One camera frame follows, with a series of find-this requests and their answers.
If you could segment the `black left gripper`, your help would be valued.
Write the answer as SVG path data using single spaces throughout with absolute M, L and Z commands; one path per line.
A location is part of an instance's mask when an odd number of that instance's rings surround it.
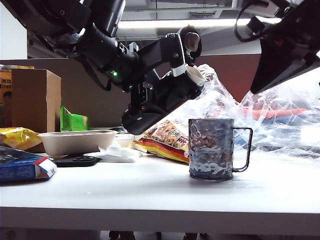
M 138 52 L 139 65 L 136 80 L 159 80 L 153 69 L 169 62 L 171 73 L 178 77 L 185 73 L 186 62 L 181 37 L 178 33 L 168 33 L 165 38 L 152 42 Z

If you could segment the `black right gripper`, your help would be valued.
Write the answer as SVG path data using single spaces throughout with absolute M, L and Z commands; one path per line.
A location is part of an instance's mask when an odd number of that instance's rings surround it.
M 320 66 L 320 16 L 285 17 L 261 37 L 261 56 L 250 91 L 273 88 Z

